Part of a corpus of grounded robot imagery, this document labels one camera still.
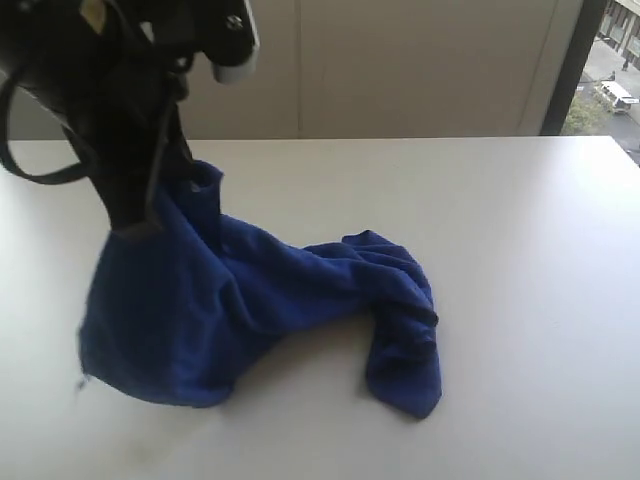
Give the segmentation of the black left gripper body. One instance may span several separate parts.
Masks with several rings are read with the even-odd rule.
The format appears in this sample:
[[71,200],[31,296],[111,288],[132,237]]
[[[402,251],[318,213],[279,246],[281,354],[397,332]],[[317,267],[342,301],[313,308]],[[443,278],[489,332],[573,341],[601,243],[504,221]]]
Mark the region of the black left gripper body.
[[198,53],[215,57],[212,1],[4,1],[1,147],[19,90],[79,149],[181,144],[178,104]]

